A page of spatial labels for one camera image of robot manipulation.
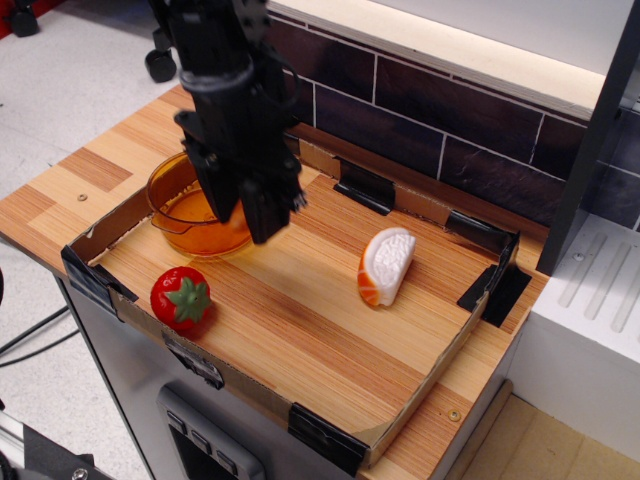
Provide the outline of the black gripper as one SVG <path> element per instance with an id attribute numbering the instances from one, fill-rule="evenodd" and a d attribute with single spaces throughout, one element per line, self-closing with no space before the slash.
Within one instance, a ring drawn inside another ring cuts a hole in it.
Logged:
<path id="1" fill-rule="evenodd" d="M 228 223 L 241 199 L 253 243 L 267 243 L 307 205 L 300 163 L 284 140 L 299 85 L 288 88 L 280 64 L 217 74 L 184 68 L 180 81 L 194 109 L 175 121 L 209 206 Z"/>

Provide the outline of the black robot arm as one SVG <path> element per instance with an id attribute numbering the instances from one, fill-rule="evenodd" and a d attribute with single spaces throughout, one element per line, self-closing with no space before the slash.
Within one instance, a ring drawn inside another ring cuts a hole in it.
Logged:
<path id="1" fill-rule="evenodd" d="M 153 1 L 160 31 L 180 60 L 179 78 L 194 103 L 181 111 L 183 145 L 214 215 L 236 206 L 256 244 L 286 227 L 306 204 L 301 164 L 285 142 L 295 125 L 298 89 L 291 65 L 264 36 L 264 1 Z"/>

